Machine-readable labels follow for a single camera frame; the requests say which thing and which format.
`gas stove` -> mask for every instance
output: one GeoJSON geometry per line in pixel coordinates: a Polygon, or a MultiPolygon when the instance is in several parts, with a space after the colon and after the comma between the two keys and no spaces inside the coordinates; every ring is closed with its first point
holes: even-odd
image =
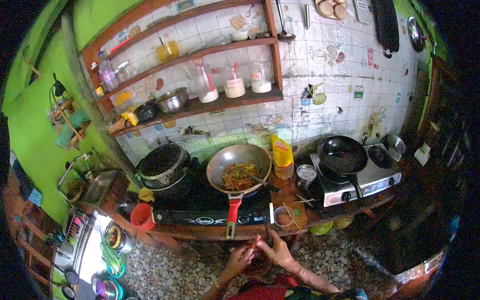
{"type": "MultiPolygon", "coordinates": [[[[208,182],[205,169],[206,166],[198,166],[187,174],[191,188],[184,195],[154,195],[153,216],[157,224],[226,225],[228,196],[208,182]]],[[[270,202],[270,190],[264,186],[244,195],[236,226],[264,224],[270,218],[270,202]]]]}
{"type": "MultiPolygon", "coordinates": [[[[402,171],[388,154],[383,144],[365,146],[368,154],[368,163],[365,169],[357,174],[363,197],[383,191],[400,182],[402,171]]],[[[313,165],[317,170],[320,184],[314,185],[309,193],[315,196],[324,195],[324,207],[341,204],[357,199],[353,185],[345,177],[333,176],[320,164],[316,153],[310,154],[313,165]]]]}

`hand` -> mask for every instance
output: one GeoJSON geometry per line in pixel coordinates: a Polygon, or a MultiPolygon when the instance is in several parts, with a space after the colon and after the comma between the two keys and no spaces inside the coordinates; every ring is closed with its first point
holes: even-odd
{"type": "Polygon", "coordinates": [[[253,257],[252,244],[247,244],[236,249],[228,259],[225,272],[227,272],[232,278],[240,275],[252,262],[253,257]]]}
{"type": "Polygon", "coordinates": [[[273,240],[273,248],[270,248],[263,240],[257,241],[256,245],[260,248],[268,258],[275,264],[284,267],[287,271],[291,271],[292,267],[297,264],[293,259],[292,254],[288,250],[287,243],[285,243],[275,231],[271,230],[270,235],[273,240]]]}

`stir-fried vegetables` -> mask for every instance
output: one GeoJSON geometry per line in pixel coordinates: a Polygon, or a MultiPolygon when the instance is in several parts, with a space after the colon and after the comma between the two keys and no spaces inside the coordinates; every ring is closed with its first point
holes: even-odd
{"type": "Polygon", "coordinates": [[[226,191],[243,191],[257,184],[255,180],[242,173],[240,171],[241,169],[257,177],[261,175],[260,172],[255,169],[255,165],[251,163],[229,165],[228,170],[223,173],[223,183],[226,191]]]}

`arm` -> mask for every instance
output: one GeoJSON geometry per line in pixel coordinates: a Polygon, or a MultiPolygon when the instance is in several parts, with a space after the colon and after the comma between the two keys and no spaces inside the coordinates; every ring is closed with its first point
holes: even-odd
{"type": "Polygon", "coordinates": [[[242,273],[252,262],[252,259],[252,244],[247,244],[236,249],[228,259],[227,268],[217,279],[216,284],[212,285],[208,292],[202,297],[202,300],[221,300],[227,290],[228,283],[242,273]]]}
{"type": "Polygon", "coordinates": [[[270,248],[264,241],[256,243],[257,247],[262,249],[268,258],[277,265],[284,267],[287,271],[295,274],[305,285],[317,291],[325,293],[339,293],[336,286],[323,280],[317,274],[307,270],[297,261],[295,261],[285,243],[275,231],[270,231],[274,242],[273,248],[270,248]]]}

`wooden counter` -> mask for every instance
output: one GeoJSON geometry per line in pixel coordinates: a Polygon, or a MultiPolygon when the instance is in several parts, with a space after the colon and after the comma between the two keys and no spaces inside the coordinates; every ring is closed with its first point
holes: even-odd
{"type": "MultiPolygon", "coordinates": [[[[308,227],[323,224],[335,219],[351,216],[362,211],[357,201],[347,204],[335,205],[323,208],[322,211],[314,212],[306,209],[307,204],[295,203],[300,200],[296,194],[299,193],[294,180],[281,180],[274,172],[268,178],[268,181],[282,190],[281,194],[273,192],[271,194],[274,209],[282,206],[282,202],[292,209],[298,209],[300,214],[295,217],[295,221],[299,225],[298,229],[295,224],[286,228],[280,228],[275,224],[270,228],[275,230],[279,236],[295,236],[308,231],[308,227]]],[[[142,239],[145,243],[158,246],[159,243],[165,243],[168,246],[180,250],[181,247],[176,239],[179,240],[226,240],[225,226],[199,226],[199,225],[172,225],[157,224],[152,230],[144,231],[134,228],[128,220],[117,213],[118,205],[123,202],[124,193],[128,185],[128,180],[124,177],[116,179],[112,185],[112,189],[107,193],[103,203],[98,208],[100,214],[109,216],[118,225],[123,227],[131,235],[142,239]]],[[[395,187],[387,189],[372,197],[368,197],[365,201],[364,209],[370,209],[384,204],[394,198],[395,187]]],[[[266,235],[264,225],[236,225],[234,240],[253,240],[257,235],[266,235]]]]}

